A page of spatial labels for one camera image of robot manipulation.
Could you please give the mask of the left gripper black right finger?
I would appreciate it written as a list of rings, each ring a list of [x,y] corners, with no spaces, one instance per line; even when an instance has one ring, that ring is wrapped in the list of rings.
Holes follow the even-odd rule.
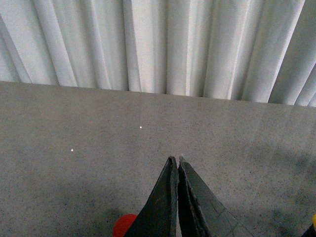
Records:
[[[250,236],[250,231],[225,208],[183,157],[180,157],[178,172],[178,214],[182,236]]]

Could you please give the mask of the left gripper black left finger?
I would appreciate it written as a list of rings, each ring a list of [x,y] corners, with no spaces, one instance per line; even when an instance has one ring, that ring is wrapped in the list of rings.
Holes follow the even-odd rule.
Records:
[[[126,237],[175,237],[178,210],[178,168],[169,157]]]

